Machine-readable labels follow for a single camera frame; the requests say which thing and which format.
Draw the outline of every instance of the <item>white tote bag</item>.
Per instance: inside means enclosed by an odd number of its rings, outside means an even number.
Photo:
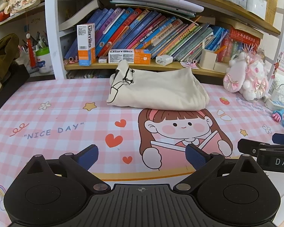
[[[190,68],[151,72],[129,68],[120,61],[110,78],[108,105],[174,111],[199,111],[209,102],[208,94]]]

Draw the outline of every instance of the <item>cartoon girl's hair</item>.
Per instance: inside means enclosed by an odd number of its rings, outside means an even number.
[[[200,111],[167,111],[167,110],[143,109],[138,117],[138,126],[141,137],[140,154],[142,155],[144,150],[146,150],[147,148],[151,148],[151,141],[155,141],[152,133],[149,132],[144,126],[144,123],[147,120],[151,120],[155,123],[160,123],[163,120],[183,120],[183,119],[196,119],[196,118],[205,119],[205,116],[209,117],[213,122],[213,125],[210,127],[211,132],[217,130],[221,138],[228,143],[232,151],[233,145],[231,141],[226,136],[226,134],[220,129],[218,123],[207,109],[203,109]]]

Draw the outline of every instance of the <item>strawberry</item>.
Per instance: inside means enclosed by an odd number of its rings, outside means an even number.
[[[222,102],[224,105],[229,105],[230,104],[230,102],[227,99],[225,99],[224,97],[220,98],[220,102]]]

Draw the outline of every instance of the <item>pen holder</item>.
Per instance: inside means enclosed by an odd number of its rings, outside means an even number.
[[[202,69],[213,70],[216,62],[217,54],[211,50],[202,50],[199,66]]]

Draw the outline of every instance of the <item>green lid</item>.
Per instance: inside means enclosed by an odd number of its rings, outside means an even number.
[[[39,49],[38,51],[36,51],[36,56],[42,56],[42,55],[46,55],[46,54],[49,54],[49,47],[42,48],[42,49]]]

